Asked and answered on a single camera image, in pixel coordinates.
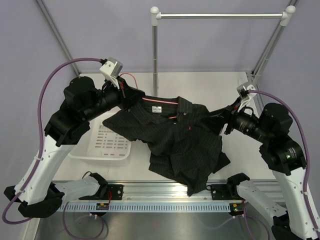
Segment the pink wire hanger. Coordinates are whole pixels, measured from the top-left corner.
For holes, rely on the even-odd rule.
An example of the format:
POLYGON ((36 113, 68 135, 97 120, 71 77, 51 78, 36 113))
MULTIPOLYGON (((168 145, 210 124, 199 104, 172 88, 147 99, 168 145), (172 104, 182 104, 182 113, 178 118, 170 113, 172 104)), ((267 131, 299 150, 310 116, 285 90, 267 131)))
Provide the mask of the pink wire hanger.
MULTIPOLYGON (((135 78, 135 76, 132 73, 129 72, 123 72, 121 73, 119 76, 121 77, 122 75, 129 75, 133 78, 134 83, 135 83, 135 88, 137 90, 139 90, 138 87, 138 83, 137 80, 135 78)), ((178 105, 178 100, 176 100, 175 98, 171 99, 171 98, 160 98, 160 97, 151 97, 151 96, 144 96, 142 98, 144 101, 148 101, 148 102, 152 102, 152 103, 159 103, 159 104, 167 104, 167 105, 178 105)))

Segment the black pinstriped shirt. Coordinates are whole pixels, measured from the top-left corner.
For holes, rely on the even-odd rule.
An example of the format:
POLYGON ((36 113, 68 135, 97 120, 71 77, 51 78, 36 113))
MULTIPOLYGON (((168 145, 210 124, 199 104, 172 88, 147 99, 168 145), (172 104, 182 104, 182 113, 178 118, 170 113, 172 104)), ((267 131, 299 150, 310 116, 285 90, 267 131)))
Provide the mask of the black pinstriped shirt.
POLYGON ((201 119, 210 112, 202 104, 181 96, 178 105, 143 99, 129 110, 120 110, 102 124, 133 142, 147 144, 151 154, 149 170, 187 187, 192 196, 206 189, 208 177, 230 164, 222 151, 222 137, 201 119))

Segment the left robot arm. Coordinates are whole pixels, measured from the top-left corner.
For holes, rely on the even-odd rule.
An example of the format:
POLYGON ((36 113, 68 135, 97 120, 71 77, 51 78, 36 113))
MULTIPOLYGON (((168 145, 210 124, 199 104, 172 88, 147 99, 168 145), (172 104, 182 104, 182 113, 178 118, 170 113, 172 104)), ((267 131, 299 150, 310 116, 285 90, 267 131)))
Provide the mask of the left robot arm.
POLYGON ((103 89, 97 89, 90 77, 81 76, 63 90, 64 101, 49 119, 26 176, 4 190, 11 203, 19 203, 18 211, 26 220, 47 218, 66 202, 83 197, 100 200, 107 195, 108 182, 98 173, 61 184, 52 180, 66 156, 90 130, 90 121, 115 107, 128 110, 146 95, 120 76, 115 80, 119 86, 107 80, 103 89))

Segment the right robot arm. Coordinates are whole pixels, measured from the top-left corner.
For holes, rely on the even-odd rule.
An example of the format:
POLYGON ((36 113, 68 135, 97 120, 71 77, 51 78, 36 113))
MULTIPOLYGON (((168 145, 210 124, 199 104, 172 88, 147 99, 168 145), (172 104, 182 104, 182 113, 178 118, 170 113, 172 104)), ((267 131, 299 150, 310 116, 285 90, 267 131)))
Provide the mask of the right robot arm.
POLYGON ((261 143, 259 153, 279 184, 285 207, 260 191, 244 173, 227 179, 228 196, 252 205, 268 222, 277 240, 318 240, 303 193, 307 161, 300 145, 288 135, 292 117, 278 103, 268 103, 260 117, 237 110, 233 104, 212 112, 201 122, 216 134, 228 135, 237 130, 261 143))

